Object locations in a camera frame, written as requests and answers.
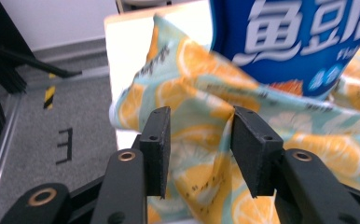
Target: white wall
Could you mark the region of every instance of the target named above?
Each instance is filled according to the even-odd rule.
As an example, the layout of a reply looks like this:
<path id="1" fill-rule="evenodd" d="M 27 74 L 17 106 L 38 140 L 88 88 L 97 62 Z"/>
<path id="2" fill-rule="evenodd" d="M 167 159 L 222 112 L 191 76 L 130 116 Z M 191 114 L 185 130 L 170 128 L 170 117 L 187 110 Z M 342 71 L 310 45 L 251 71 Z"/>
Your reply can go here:
<path id="1" fill-rule="evenodd" d="M 104 38 L 116 0 L 0 0 L 32 51 Z"/>

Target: screw hole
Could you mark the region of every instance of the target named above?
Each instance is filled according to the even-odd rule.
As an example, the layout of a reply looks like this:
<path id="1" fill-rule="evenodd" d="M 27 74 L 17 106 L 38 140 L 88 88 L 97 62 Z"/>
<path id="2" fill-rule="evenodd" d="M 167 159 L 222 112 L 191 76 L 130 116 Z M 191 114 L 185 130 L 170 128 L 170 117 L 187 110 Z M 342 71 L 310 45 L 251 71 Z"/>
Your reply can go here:
<path id="1" fill-rule="evenodd" d="M 107 219 L 108 224 L 121 224 L 125 220 L 125 214 L 123 212 L 116 212 L 110 215 Z"/>
<path id="2" fill-rule="evenodd" d="M 357 224 L 357 219 L 355 219 L 353 216 L 345 213 L 339 213 L 338 215 L 339 220 L 341 220 L 344 223 L 348 224 Z"/>
<path id="3" fill-rule="evenodd" d="M 121 161 L 131 161 L 135 156 L 133 152 L 123 152 L 119 154 L 118 159 Z"/>
<path id="4" fill-rule="evenodd" d="M 312 157 L 309 154 L 307 154 L 305 152 L 300 152 L 300 151 L 295 152 L 293 154 L 293 157 L 299 161 L 311 161 L 312 160 Z"/>
<path id="5" fill-rule="evenodd" d="M 34 193 L 28 201 L 28 204 L 31 206 L 40 206 L 52 201 L 57 195 L 56 189 L 47 188 L 41 189 L 38 192 Z"/>

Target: black tape mark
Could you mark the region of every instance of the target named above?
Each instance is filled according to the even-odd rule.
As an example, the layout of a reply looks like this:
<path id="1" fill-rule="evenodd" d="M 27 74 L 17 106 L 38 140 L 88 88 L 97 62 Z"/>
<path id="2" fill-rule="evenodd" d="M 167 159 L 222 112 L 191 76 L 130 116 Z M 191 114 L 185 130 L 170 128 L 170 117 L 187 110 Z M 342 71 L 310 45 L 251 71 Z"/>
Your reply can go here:
<path id="1" fill-rule="evenodd" d="M 69 129 L 66 129 L 66 130 L 61 130 L 61 131 L 59 131 L 59 133 L 67 133 L 67 142 L 59 143 L 57 145 L 57 147 L 67 147 L 67 157 L 66 157 L 66 159 L 56 161 L 57 165 L 72 160 L 73 128 L 69 128 Z"/>

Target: yellow black tape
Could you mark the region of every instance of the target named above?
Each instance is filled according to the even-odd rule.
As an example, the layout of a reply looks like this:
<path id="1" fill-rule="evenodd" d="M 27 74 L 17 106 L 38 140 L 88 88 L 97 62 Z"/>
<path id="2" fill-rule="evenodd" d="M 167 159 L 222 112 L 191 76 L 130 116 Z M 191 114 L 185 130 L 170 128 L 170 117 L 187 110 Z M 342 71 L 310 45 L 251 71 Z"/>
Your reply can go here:
<path id="1" fill-rule="evenodd" d="M 55 75 L 50 73 L 49 78 L 55 78 Z M 52 109 L 54 94 L 55 94 L 55 86 L 50 86 L 46 89 L 46 97 L 44 98 L 44 109 Z"/>

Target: gray floor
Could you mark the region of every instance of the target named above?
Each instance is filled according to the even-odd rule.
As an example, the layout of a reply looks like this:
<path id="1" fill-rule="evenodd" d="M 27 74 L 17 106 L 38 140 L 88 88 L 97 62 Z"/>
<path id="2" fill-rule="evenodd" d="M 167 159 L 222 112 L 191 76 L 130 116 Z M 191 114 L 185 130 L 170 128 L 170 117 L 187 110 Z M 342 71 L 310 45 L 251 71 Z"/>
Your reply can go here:
<path id="1" fill-rule="evenodd" d="M 61 59 L 53 64 L 68 70 L 101 67 L 106 75 L 92 74 L 56 85 L 53 108 L 47 110 L 43 108 L 46 88 L 38 84 L 47 83 L 48 73 L 27 66 L 18 69 L 30 89 L 21 97 L 15 130 L 7 146 L 0 179 L 0 219 L 30 188 L 59 182 L 74 190 L 102 176 L 116 150 L 115 130 L 108 119 L 111 93 L 106 53 Z M 0 98 L 6 108 L 8 96 L 1 88 Z M 60 131 L 69 128 L 73 129 L 72 160 L 57 164 L 67 156 L 67 147 L 57 146 L 67 142 L 68 134 Z"/>

